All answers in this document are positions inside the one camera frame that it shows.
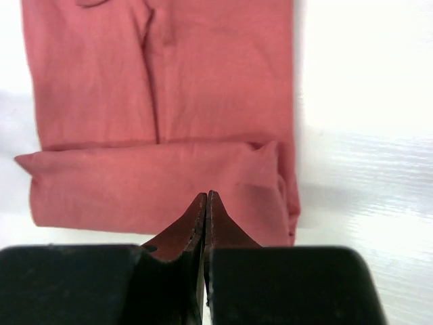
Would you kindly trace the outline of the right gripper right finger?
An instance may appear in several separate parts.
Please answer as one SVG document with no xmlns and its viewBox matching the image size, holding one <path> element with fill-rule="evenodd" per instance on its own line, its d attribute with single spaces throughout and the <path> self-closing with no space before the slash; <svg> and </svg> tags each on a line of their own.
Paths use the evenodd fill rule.
<svg viewBox="0 0 433 325">
<path fill-rule="evenodd" d="M 261 248 L 229 216 L 216 191 L 209 191 L 206 202 L 204 234 L 204 281 L 206 285 L 206 304 L 210 305 L 210 255 L 218 248 Z"/>
</svg>

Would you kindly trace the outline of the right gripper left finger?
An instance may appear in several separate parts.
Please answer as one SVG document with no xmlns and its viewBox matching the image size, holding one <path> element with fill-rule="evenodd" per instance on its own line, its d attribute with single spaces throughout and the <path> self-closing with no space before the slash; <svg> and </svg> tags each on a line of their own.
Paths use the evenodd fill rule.
<svg viewBox="0 0 433 325">
<path fill-rule="evenodd" d="M 184 214 L 142 245 L 148 324 L 201 324 L 204 302 L 205 193 Z"/>
</svg>

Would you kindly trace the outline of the red t shirt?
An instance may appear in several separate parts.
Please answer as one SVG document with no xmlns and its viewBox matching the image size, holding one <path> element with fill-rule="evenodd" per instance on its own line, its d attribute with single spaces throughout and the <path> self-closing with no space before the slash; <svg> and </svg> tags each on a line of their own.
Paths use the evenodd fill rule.
<svg viewBox="0 0 433 325">
<path fill-rule="evenodd" d="M 41 227 L 157 234 L 200 192 L 294 243 L 291 1 L 23 1 Z"/>
</svg>

